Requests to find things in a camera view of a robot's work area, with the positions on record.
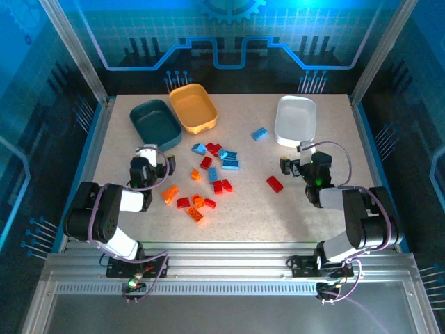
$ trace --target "blue toy brick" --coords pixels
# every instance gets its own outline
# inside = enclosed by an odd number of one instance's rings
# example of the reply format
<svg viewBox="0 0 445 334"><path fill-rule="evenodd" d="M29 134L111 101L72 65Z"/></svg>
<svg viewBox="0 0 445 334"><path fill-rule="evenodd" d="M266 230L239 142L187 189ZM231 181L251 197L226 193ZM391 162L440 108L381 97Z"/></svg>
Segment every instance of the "blue toy brick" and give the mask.
<svg viewBox="0 0 445 334"><path fill-rule="evenodd" d="M192 147L192 151L200 155L204 155L207 152L207 148L203 144L196 144Z"/></svg>
<svg viewBox="0 0 445 334"><path fill-rule="evenodd" d="M222 169L239 169L239 161L238 160L223 160L222 161Z"/></svg>
<svg viewBox="0 0 445 334"><path fill-rule="evenodd" d="M261 138L263 138L265 135L267 135L267 130L264 129L264 128L262 127L261 129L258 129L257 131L255 131L255 132L252 134L252 138L253 138L255 141L258 141L258 140L260 140Z"/></svg>
<svg viewBox="0 0 445 334"><path fill-rule="evenodd" d="M232 151L225 151L227 153L227 156L224 158L224 160L236 160L236 156L238 153L232 152Z"/></svg>
<svg viewBox="0 0 445 334"><path fill-rule="evenodd" d="M216 167L209 167L207 171L209 172L209 182L210 184L212 184L218 179L218 175L216 174Z"/></svg>
<svg viewBox="0 0 445 334"><path fill-rule="evenodd" d="M220 157L221 159L224 159L224 158L227 156L227 152L226 152L226 150L224 150L223 148L221 148L221 149L218 151L218 155L219 155L219 157Z"/></svg>

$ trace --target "toy brick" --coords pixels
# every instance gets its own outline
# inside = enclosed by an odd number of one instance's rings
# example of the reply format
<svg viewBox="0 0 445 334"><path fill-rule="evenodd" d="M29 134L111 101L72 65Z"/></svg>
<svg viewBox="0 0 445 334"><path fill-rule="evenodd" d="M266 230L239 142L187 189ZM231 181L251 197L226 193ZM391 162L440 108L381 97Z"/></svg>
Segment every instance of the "toy brick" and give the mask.
<svg viewBox="0 0 445 334"><path fill-rule="evenodd" d="M213 183L213 191L215 191L217 195L223 193L223 183L221 181L215 181Z"/></svg>
<svg viewBox="0 0 445 334"><path fill-rule="evenodd" d="M227 190L230 193L232 193L234 191L234 189L228 179L224 179L222 181L222 186L224 187L225 190Z"/></svg>
<svg viewBox="0 0 445 334"><path fill-rule="evenodd" d="M201 162L201 168L205 169L205 170L209 169L211 162L212 162L212 158L205 157Z"/></svg>
<svg viewBox="0 0 445 334"><path fill-rule="evenodd" d="M196 223L199 223L204 218L204 216L194 207L189 207L187 213Z"/></svg>
<svg viewBox="0 0 445 334"><path fill-rule="evenodd" d="M233 151L225 151L225 152L227 153L227 156L223 158L224 160L236 160L236 156L238 155L238 153Z"/></svg>
<svg viewBox="0 0 445 334"><path fill-rule="evenodd" d="M196 144L192 147L192 151L200 155L204 155L207 152L207 148L203 144Z"/></svg>
<svg viewBox="0 0 445 334"><path fill-rule="evenodd" d="M208 207L211 207L212 209L215 209L215 208L216 208L216 202L213 201L213 200L211 200L210 198L206 198L206 199L204 200L204 203L205 203Z"/></svg>
<svg viewBox="0 0 445 334"><path fill-rule="evenodd" d="M269 177L266 181L275 193L279 193L284 188L275 176Z"/></svg>
<svg viewBox="0 0 445 334"><path fill-rule="evenodd" d="M222 161L222 169L239 169L239 161L238 160L223 160Z"/></svg>
<svg viewBox="0 0 445 334"><path fill-rule="evenodd" d="M204 199L198 194L192 196L192 202L198 209L204 206Z"/></svg>
<svg viewBox="0 0 445 334"><path fill-rule="evenodd" d="M190 177L196 181L201 179L201 174L197 169L193 169L193 172L190 174Z"/></svg>
<svg viewBox="0 0 445 334"><path fill-rule="evenodd" d="M173 197L177 194L177 192L178 192L178 187L173 185L162 193L162 198L164 199L167 205L172 204Z"/></svg>
<svg viewBox="0 0 445 334"><path fill-rule="evenodd" d="M227 156L227 152L226 152L226 150L224 150L223 148L220 149L220 150L218 151L218 156L219 156L221 159L224 159L224 158Z"/></svg>
<svg viewBox="0 0 445 334"><path fill-rule="evenodd" d="M209 183L212 184L218 179L218 174L216 173L215 167L209 167L207 170L209 172Z"/></svg>
<svg viewBox="0 0 445 334"><path fill-rule="evenodd" d="M178 209L182 209L183 207L190 207L190 201L188 200L188 197L178 198L176 201L176 205L178 206Z"/></svg>
<svg viewBox="0 0 445 334"><path fill-rule="evenodd" d="M267 135L267 130L264 129L264 128L262 127L261 129L258 129L257 131L255 131L255 132L252 134L252 138L253 138L255 141L258 141L258 140L260 140L261 138L265 137L266 135Z"/></svg>

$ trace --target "speckled tabletop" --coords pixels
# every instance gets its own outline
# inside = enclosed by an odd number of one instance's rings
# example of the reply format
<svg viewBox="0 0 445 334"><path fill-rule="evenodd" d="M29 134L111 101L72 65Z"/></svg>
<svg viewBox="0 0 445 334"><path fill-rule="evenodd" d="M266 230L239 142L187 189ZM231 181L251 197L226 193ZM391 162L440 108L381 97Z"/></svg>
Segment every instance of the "speckled tabletop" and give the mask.
<svg viewBox="0 0 445 334"><path fill-rule="evenodd" d="M344 231L343 212L313 207L305 196L301 178L281 174L279 160L297 158L295 149L275 142L273 131L278 100L283 95L210 95L219 116L217 125L198 135L183 132L181 143L168 154L174 154L177 169L164 184L153 190L153 202L145 213L121 212L119 226L139 241L320 241ZM346 95L301 95L315 101L317 126L315 141L342 144L353 160L350 184L372 186L357 126ZM108 125L94 181L125 184L135 148L141 146L139 135L129 119L135 106L152 99L168 102L168 95L118 95ZM265 127L269 135L255 142L251 133ZM207 172L199 168L202 156L191 152L196 143L219 143L238 152L239 170L223 170L219 159L213 159L220 179L227 178L233 193L215 195ZM348 175L348 162L336 147L318 149L331 154L332 181L342 183ZM190 178L197 168L202 180ZM284 190L276 194L266 183L274 175ZM161 192L176 184L179 193L167 206ZM217 207L200 209L205 222L197 225L185 212L176 208L176 199L196 193L217 202Z"/></svg>

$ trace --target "orange toy brick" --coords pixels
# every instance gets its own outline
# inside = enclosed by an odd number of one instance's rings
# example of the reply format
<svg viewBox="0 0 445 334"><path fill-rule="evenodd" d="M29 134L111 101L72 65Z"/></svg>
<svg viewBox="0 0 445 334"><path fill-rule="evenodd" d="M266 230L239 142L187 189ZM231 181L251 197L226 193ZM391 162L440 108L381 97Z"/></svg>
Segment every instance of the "orange toy brick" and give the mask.
<svg viewBox="0 0 445 334"><path fill-rule="evenodd" d="M178 193L178 187L173 185L162 193L162 198L167 205L172 204L173 197Z"/></svg>
<svg viewBox="0 0 445 334"><path fill-rule="evenodd" d="M189 207L187 209L187 213L196 223L199 223L200 220L204 218L204 216L201 215L201 213L197 211L194 207Z"/></svg>
<svg viewBox="0 0 445 334"><path fill-rule="evenodd" d="M201 179L201 174L197 169L193 169L193 172L190 174L191 178L199 181Z"/></svg>
<svg viewBox="0 0 445 334"><path fill-rule="evenodd" d="M192 196L192 202L196 205L198 209L204 206L204 199L198 194Z"/></svg>

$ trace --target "gear logo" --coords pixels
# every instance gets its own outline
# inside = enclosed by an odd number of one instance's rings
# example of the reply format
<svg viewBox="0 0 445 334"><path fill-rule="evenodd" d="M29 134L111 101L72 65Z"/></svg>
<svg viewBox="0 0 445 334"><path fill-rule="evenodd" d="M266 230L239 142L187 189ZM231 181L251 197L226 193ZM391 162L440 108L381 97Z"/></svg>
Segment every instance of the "gear logo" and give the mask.
<svg viewBox="0 0 445 334"><path fill-rule="evenodd" d="M29 34L40 22L38 0L0 0L0 5L10 11L20 29Z"/></svg>
<svg viewBox="0 0 445 334"><path fill-rule="evenodd" d="M209 19L216 19L219 24L224 21L232 24L250 19L251 14L259 12L258 7L266 5L265 0L199 0L198 7Z"/></svg>

